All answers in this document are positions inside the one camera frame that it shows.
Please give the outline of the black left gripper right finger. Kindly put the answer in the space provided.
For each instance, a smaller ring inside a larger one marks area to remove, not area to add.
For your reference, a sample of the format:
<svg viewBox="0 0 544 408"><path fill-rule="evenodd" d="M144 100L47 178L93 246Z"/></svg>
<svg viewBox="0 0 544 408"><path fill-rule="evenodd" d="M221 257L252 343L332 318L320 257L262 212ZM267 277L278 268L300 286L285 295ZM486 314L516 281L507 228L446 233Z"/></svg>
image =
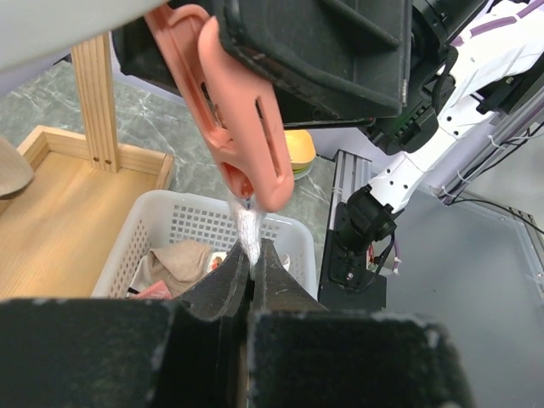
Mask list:
<svg viewBox="0 0 544 408"><path fill-rule="evenodd" d="M471 407L448 331L421 316L329 311L263 241L247 327L251 407Z"/></svg>

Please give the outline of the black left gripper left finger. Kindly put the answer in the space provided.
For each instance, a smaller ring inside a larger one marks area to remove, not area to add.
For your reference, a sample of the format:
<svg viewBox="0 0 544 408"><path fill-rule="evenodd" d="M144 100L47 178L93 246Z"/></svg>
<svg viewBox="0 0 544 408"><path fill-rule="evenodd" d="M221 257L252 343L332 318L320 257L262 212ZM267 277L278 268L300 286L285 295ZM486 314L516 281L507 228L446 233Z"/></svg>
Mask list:
<svg viewBox="0 0 544 408"><path fill-rule="evenodd" d="M235 245L174 300L2 301L2 406L244 406L248 272Z"/></svg>

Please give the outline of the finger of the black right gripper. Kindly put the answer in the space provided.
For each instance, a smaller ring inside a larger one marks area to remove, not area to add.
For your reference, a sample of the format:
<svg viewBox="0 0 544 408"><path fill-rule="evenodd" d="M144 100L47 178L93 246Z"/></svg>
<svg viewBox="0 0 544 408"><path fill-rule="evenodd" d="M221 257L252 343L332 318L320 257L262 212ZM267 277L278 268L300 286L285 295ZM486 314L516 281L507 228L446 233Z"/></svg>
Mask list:
<svg viewBox="0 0 544 408"><path fill-rule="evenodd" d="M274 85L288 128L397 116L410 76L409 1L205 1L224 50Z"/></svg>

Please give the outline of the pink clothes peg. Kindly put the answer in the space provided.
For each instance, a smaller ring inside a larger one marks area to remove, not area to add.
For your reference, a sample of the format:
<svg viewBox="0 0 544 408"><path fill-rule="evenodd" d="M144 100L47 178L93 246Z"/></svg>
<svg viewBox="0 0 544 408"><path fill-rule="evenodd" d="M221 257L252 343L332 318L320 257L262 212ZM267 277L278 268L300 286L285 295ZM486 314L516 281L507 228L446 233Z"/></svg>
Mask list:
<svg viewBox="0 0 544 408"><path fill-rule="evenodd" d="M163 4L144 19L230 191L281 210L294 178L272 84L223 50L204 8Z"/></svg>

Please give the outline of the cream brown ribbed sock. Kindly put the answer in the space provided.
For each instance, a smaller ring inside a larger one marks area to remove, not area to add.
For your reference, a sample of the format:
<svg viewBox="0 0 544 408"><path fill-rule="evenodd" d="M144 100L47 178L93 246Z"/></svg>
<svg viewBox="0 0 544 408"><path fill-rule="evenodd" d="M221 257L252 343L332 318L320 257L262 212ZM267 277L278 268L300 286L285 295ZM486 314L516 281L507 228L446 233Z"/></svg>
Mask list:
<svg viewBox="0 0 544 408"><path fill-rule="evenodd" d="M0 182L1 199L9 199L22 191L34 178L28 161L4 138L1 137Z"/></svg>

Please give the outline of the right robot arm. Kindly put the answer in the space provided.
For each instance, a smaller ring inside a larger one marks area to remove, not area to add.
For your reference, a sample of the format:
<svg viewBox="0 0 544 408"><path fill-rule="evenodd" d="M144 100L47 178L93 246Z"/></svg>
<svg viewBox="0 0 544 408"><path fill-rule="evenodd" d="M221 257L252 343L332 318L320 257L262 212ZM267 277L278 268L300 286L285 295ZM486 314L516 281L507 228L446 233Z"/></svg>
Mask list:
<svg viewBox="0 0 544 408"><path fill-rule="evenodd" d="M169 1L112 33L125 74L176 87L240 242L292 191L286 130L358 128L393 162L348 199L346 258L394 235L434 167L543 55L540 1Z"/></svg>

